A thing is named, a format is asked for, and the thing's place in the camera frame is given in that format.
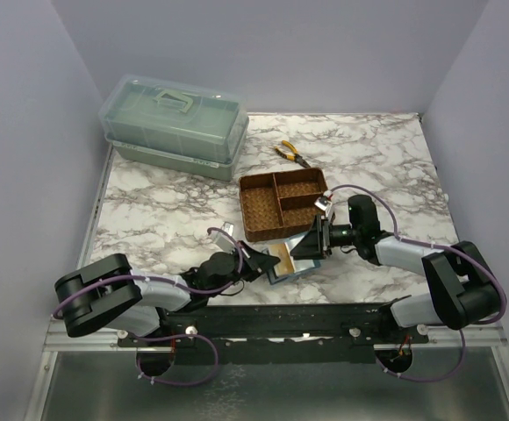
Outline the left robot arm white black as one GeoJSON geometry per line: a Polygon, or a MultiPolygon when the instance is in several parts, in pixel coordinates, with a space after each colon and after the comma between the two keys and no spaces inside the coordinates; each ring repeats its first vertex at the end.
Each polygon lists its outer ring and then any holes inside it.
{"type": "Polygon", "coordinates": [[[280,263],[276,256],[240,241],[231,252],[178,275],[151,275],[133,269],[115,253],[64,275],[54,285],[61,320],[71,338],[110,327],[147,336],[162,326],[165,312],[192,312],[224,295],[238,282],[252,282],[280,263]]]}

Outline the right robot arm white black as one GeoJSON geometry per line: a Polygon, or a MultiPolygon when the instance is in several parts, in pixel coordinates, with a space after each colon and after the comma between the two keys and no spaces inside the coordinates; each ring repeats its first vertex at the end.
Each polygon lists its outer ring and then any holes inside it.
{"type": "Polygon", "coordinates": [[[371,197],[348,199],[347,225],[317,216],[310,230],[290,251],[293,260],[323,260],[335,247],[357,252],[375,266],[399,268],[425,277],[428,292],[398,299],[387,306],[388,320],[400,327],[444,325],[460,330],[479,324],[503,309],[502,294],[491,279],[483,256],[468,241],[436,248],[398,239],[383,230],[371,197]]]}

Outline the blue leather card holder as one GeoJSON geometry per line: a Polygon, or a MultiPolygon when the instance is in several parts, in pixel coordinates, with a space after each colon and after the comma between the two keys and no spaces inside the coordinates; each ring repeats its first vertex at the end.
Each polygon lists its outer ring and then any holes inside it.
{"type": "MultiPolygon", "coordinates": [[[[297,234],[292,237],[287,238],[284,242],[279,243],[285,243],[291,251],[291,249],[304,237],[303,234],[297,234]]],[[[264,248],[262,251],[266,254],[269,254],[269,247],[264,248]]],[[[293,275],[287,275],[282,277],[277,277],[274,269],[271,271],[268,271],[266,273],[267,278],[269,280],[270,285],[276,285],[280,282],[292,282],[295,281],[297,278],[310,274],[311,272],[317,270],[321,267],[321,263],[319,260],[293,260],[292,263],[294,264],[295,273],[293,275]]]]}

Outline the gold credit card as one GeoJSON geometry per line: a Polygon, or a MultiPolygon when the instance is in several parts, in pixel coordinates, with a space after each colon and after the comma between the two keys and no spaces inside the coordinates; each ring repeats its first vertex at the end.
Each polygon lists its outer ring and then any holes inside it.
{"type": "Polygon", "coordinates": [[[271,244],[268,250],[269,255],[279,259],[279,262],[274,266],[274,272],[277,277],[293,275],[295,273],[290,251],[285,243],[271,244]]]}

